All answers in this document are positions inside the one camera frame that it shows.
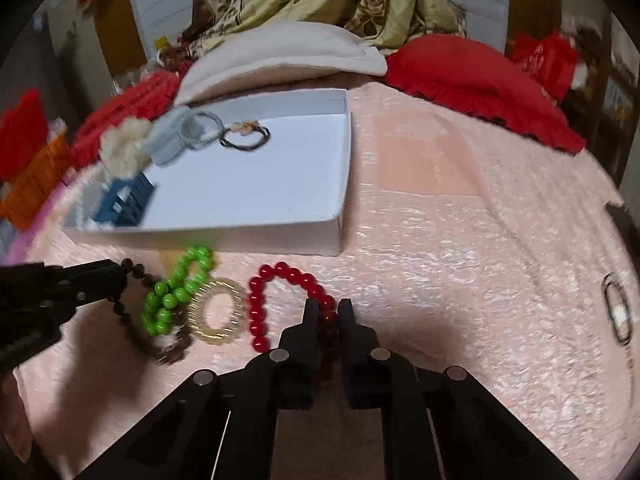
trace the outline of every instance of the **green bead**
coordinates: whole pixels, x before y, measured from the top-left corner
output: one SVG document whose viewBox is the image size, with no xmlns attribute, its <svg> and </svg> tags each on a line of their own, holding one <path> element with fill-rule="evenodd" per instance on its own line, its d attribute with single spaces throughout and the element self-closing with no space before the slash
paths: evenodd
<svg viewBox="0 0 640 480">
<path fill-rule="evenodd" d="M 191 301 L 191 294 L 189 294 L 184 288 L 176 288 L 174 290 L 174 296 L 178 298 L 180 303 L 189 303 Z"/>
<path fill-rule="evenodd" d="M 198 248 L 198 256 L 201 258 L 209 258 L 211 256 L 211 251 L 209 248 L 206 248 L 203 245 L 200 245 Z"/>
<path fill-rule="evenodd" d="M 171 332 L 171 325 L 169 323 L 162 323 L 161 321 L 158 321 L 156 323 L 155 329 L 159 334 L 167 335 L 169 332 Z"/>
<path fill-rule="evenodd" d="M 193 280 L 189 280 L 184 284 L 184 288 L 187 289 L 188 293 L 195 294 L 200 288 L 200 284 L 198 282 L 194 282 Z"/>
<path fill-rule="evenodd" d="M 156 319 L 162 323 L 171 323 L 171 311 L 165 308 L 158 310 Z"/>
<path fill-rule="evenodd" d="M 151 337 L 158 335 L 158 331 L 156 330 L 156 326 L 153 323 L 143 323 L 146 333 L 148 333 Z"/>
<path fill-rule="evenodd" d="M 169 286 L 169 289 L 175 290 L 182 286 L 182 280 L 178 280 L 175 276 L 172 276 L 166 280 L 166 284 Z"/>
<path fill-rule="evenodd" d="M 196 260 L 198 257 L 198 249 L 195 246 L 191 246 L 184 255 L 190 260 Z"/>
<path fill-rule="evenodd" d="M 173 294 L 165 294 L 162 297 L 162 304 L 165 308 L 171 310 L 178 306 L 178 298 L 176 298 Z"/>
<path fill-rule="evenodd" d="M 153 324 L 154 317 L 149 312 L 143 312 L 142 314 L 140 314 L 140 321 L 142 321 L 142 325 Z"/>
<path fill-rule="evenodd" d="M 155 303 L 149 303 L 148 301 L 145 301 L 145 312 L 148 312 L 149 314 L 155 314 L 156 310 L 158 310 L 158 305 Z"/>
<path fill-rule="evenodd" d="M 169 287 L 165 282 L 157 282 L 154 285 L 154 290 L 158 296 L 161 298 L 169 292 Z"/>
<path fill-rule="evenodd" d="M 211 267 L 213 267 L 213 261 L 208 256 L 203 256 L 198 260 L 198 265 L 201 269 L 209 270 Z"/>
<path fill-rule="evenodd" d="M 158 298 L 154 292 L 150 292 L 146 295 L 145 303 L 158 307 L 160 306 L 160 298 Z"/>
<path fill-rule="evenodd" d="M 178 256 L 178 265 L 181 267 L 189 267 L 191 260 L 187 257 L 186 254 L 181 254 Z"/>
<path fill-rule="evenodd" d="M 174 270 L 174 278 L 180 280 L 181 282 L 187 277 L 187 271 L 182 267 L 177 267 Z"/>
<path fill-rule="evenodd" d="M 206 270 L 198 269 L 193 275 L 193 281 L 199 284 L 203 284 L 209 279 L 209 273 Z"/>
</svg>

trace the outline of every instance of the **red bag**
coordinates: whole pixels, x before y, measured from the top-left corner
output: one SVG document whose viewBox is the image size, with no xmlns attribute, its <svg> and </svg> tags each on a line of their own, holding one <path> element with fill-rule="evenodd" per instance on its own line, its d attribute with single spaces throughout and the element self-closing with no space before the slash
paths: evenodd
<svg viewBox="0 0 640 480">
<path fill-rule="evenodd" d="M 48 132 L 38 92 L 25 92 L 0 124 L 0 180 L 13 180 L 47 142 Z"/>
<path fill-rule="evenodd" d="M 562 102 L 574 78 L 578 53 L 557 32 L 542 41 L 520 34 L 511 60 L 538 81 L 553 99 Z"/>
</svg>

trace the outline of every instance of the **white box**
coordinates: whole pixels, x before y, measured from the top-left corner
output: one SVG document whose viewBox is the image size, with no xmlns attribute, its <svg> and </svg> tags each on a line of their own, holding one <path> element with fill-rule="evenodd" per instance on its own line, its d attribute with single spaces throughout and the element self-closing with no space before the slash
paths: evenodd
<svg viewBox="0 0 640 480">
<path fill-rule="evenodd" d="M 218 251 L 339 254 L 351 162 L 347 92 L 262 93 L 202 109 L 225 124 L 258 119 L 271 139 L 254 152 L 215 142 L 152 166 L 145 174 L 156 191 L 135 228 L 87 221 L 99 202 L 95 184 L 87 185 L 66 218 L 66 234 L 76 242 L 149 249 L 202 244 Z"/>
</svg>

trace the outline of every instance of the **red bead bracelet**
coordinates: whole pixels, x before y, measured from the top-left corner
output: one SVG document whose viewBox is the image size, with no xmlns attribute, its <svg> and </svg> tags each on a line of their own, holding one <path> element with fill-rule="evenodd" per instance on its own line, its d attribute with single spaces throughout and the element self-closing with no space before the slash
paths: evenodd
<svg viewBox="0 0 640 480">
<path fill-rule="evenodd" d="M 259 276 L 249 280 L 249 330 L 254 336 L 252 346 L 258 353 L 266 352 L 270 348 L 269 340 L 265 337 L 267 327 L 264 323 L 266 312 L 264 310 L 264 286 L 275 276 L 287 280 L 291 285 L 299 285 L 306 290 L 308 298 L 318 300 L 320 303 L 320 317 L 322 321 L 331 325 L 335 322 L 335 298 L 324 292 L 322 285 L 316 282 L 316 277 L 308 272 L 302 273 L 300 269 L 289 267 L 286 262 L 278 262 L 271 267 L 263 265 L 258 270 Z"/>
</svg>

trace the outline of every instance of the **pink bedsheet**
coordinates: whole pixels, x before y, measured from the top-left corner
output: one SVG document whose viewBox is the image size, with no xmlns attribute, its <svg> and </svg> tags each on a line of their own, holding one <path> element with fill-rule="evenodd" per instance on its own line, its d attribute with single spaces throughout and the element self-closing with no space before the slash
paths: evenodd
<svg viewBox="0 0 640 480">
<path fill-rule="evenodd" d="M 640 388 L 632 388 L 638 369 L 627 368 L 614 340 L 600 283 L 617 272 L 634 317 L 639 293 L 604 211 L 620 197 L 598 163 L 363 76 L 314 84 L 350 88 L 344 252 L 285 259 L 351 298 L 360 322 L 415 364 L 467 368 L 581 479 L 615 478 L 640 442 Z M 175 253 L 76 245 L 60 231 L 78 185 L 49 214 L 30 258 L 69 266 L 128 256 L 164 274 Z M 221 253 L 216 273 L 245 283 L 278 259 Z M 130 311 L 142 294 L 127 289 Z M 267 297 L 275 345 L 300 321 L 303 295 L 273 282 Z M 631 347 L 639 362 L 638 341 Z M 195 342 L 184 361 L 159 367 L 126 341 L 110 305 L 96 303 L 17 375 L 36 439 L 69 478 L 194 370 L 224 373 L 253 356 L 245 334 L 223 347 Z M 344 462 L 333 460 L 313 478 L 338 478 Z"/>
</svg>

